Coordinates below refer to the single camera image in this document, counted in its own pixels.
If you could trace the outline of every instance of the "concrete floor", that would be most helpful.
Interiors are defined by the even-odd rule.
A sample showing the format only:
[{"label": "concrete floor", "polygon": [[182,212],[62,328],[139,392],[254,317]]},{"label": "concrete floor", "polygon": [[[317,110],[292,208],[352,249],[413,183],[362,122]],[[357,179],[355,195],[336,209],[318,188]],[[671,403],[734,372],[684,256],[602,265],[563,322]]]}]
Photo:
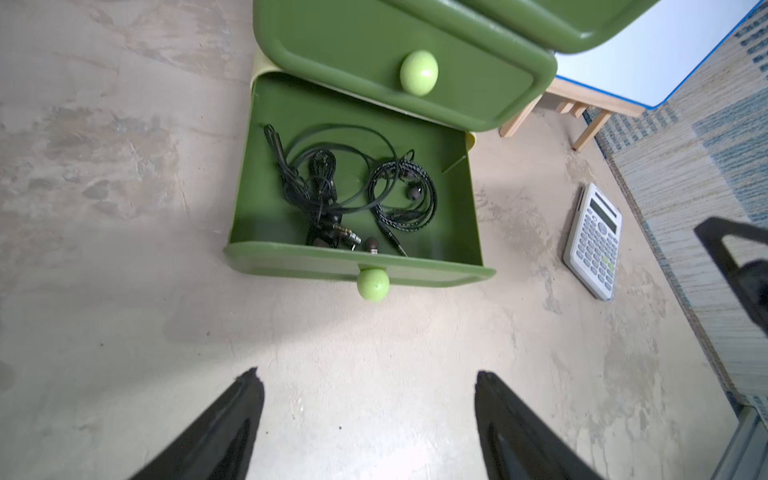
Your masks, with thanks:
[{"label": "concrete floor", "polygon": [[[0,477],[126,478],[258,366],[250,478],[484,478],[479,369],[603,476],[708,478],[736,418],[596,145],[568,147],[581,119],[479,136],[492,280],[374,305],[225,265],[250,15],[0,5]],[[561,261],[588,181],[624,212],[612,303]]]}]

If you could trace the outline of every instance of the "in-ear earphone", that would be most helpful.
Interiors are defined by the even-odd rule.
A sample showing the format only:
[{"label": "in-ear earphone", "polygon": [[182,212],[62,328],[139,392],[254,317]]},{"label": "in-ear earphone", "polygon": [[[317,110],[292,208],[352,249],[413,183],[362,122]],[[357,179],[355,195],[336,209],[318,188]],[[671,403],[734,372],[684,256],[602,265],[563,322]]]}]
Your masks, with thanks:
[{"label": "in-ear earphone", "polygon": [[411,182],[408,184],[408,191],[406,192],[406,196],[410,200],[421,200],[424,196],[424,188],[422,188],[422,185],[419,182]]}]

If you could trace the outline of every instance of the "wooden stool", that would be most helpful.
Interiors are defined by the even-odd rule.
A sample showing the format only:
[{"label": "wooden stool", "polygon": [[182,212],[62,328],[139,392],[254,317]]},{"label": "wooden stool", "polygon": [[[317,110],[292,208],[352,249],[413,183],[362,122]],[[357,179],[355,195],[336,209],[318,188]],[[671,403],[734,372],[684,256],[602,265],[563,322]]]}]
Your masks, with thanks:
[{"label": "wooden stool", "polygon": [[[571,113],[579,118],[589,107],[597,107],[602,111],[598,114],[592,123],[587,126],[584,133],[571,145],[574,150],[582,151],[584,146],[598,134],[603,125],[611,119],[614,113],[627,115],[630,117],[640,117],[645,112],[645,107],[630,103],[620,98],[582,87],[581,85],[571,83],[570,81],[556,78],[547,88],[547,93],[563,97],[563,101],[555,108],[559,114]],[[525,118],[533,111],[534,107],[541,100],[541,95],[525,106],[523,111],[513,117],[510,121],[503,124],[498,129],[498,134],[502,137],[511,137],[520,128]]]}]

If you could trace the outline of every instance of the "drawer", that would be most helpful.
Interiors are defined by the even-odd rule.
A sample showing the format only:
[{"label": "drawer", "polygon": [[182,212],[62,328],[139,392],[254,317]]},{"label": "drawer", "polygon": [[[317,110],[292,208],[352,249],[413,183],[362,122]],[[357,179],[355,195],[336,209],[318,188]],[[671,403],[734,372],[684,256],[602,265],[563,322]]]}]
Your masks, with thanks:
[{"label": "drawer", "polygon": [[[253,85],[250,129],[227,262],[235,270],[268,276],[356,281],[364,270],[383,270],[394,285],[445,287],[478,282],[494,275],[484,266],[478,235],[466,134],[454,128],[401,114],[323,86],[273,72]],[[401,257],[381,237],[373,214],[345,214],[345,226],[362,238],[379,239],[379,253],[307,246],[309,223],[283,198],[274,153],[264,137],[264,125],[275,127],[284,144],[307,128],[328,122],[356,124],[381,132],[400,154],[415,151],[415,161],[432,178],[438,208],[429,225],[416,232],[395,230],[408,253]],[[373,157],[386,157],[377,137],[349,130],[323,133],[318,141],[352,145]],[[359,158],[340,153],[334,181],[339,198],[357,191],[367,178]],[[405,202],[394,190],[385,200]]]},{"label": "drawer", "polygon": [[459,0],[536,43],[578,53],[607,41],[658,0]]},{"label": "drawer", "polygon": [[[253,30],[291,74],[466,131],[503,124],[557,71],[543,48],[452,0],[256,0]],[[439,70],[421,97],[399,80],[418,50]]]}]

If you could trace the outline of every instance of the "calculator display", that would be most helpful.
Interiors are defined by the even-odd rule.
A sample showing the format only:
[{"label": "calculator display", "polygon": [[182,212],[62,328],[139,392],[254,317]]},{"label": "calculator display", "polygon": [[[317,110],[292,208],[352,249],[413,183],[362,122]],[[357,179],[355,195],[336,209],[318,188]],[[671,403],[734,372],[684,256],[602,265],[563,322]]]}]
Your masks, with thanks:
[{"label": "calculator display", "polygon": [[605,214],[598,203],[594,201],[594,198],[589,200],[589,206],[592,207],[592,210],[594,210],[595,213],[597,213],[598,216],[603,219],[606,226],[611,229],[611,232],[616,233],[616,224],[611,221],[611,218],[608,215]]}]

